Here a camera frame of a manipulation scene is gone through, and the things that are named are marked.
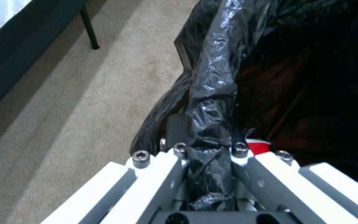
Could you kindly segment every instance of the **bed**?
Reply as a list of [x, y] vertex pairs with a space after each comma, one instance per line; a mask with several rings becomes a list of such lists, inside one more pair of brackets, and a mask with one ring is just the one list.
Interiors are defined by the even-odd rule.
[[99, 48], [87, 0], [0, 0], [0, 99], [81, 13], [92, 48]]

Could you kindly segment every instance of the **metal plate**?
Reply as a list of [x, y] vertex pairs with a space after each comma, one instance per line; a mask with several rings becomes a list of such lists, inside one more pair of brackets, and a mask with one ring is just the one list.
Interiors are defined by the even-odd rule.
[[302, 167], [299, 173], [358, 218], [357, 182], [328, 163]]
[[287, 207], [303, 223], [358, 223], [358, 219], [271, 152], [233, 163], [237, 177], [267, 210]]
[[287, 212], [196, 212], [159, 211], [151, 224], [295, 224], [298, 223]]
[[99, 223], [135, 179], [133, 169], [110, 162], [50, 214], [42, 224]]

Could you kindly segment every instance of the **crumpled plastic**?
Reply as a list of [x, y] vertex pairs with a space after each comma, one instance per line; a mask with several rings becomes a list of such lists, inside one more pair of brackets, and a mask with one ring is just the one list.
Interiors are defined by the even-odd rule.
[[190, 209], [234, 209], [234, 123], [358, 181], [358, 1], [201, 0], [175, 45], [184, 71], [130, 152], [156, 154], [167, 117], [185, 113]]

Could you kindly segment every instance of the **mounting hole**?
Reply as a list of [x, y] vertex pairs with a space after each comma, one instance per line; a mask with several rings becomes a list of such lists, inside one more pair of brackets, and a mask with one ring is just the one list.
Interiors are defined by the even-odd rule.
[[165, 224], [189, 224], [189, 220], [182, 213], [173, 213], [165, 220]]
[[260, 214], [256, 217], [257, 224], [280, 224], [271, 214]]
[[291, 212], [291, 210], [290, 210], [287, 206], [285, 206], [285, 205], [283, 205], [283, 204], [280, 204], [280, 205], [277, 207], [277, 211], [278, 211], [278, 212]]
[[261, 188], [264, 187], [264, 180], [259, 179], [257, 182], [258, 182], [258, 185], [259, 185]]

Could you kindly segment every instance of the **black plastic part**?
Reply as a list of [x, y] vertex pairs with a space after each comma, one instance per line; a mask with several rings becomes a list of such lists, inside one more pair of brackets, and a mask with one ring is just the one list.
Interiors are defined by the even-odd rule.
[[165, 135], [167, 149], [172, 148], [178, 142], [188, 142], [187, 136], [189, 135], [189, 123], [189, 118], [182, 113], [173, 114], [168, 117]]
[[151, 224], [297, 224], [287, 212], [159, 211]]
[[92, 26], [91, 19], [89, 18], [88, 11], [86, 6], [84, 6], [80, 11], [82, 21], [84, 22], [85, 29], [88, 33], [89, 39], [91, 40], [92, 49], [97, 50], [100, 48], [98, 40], [96, 39], [94, 27]]

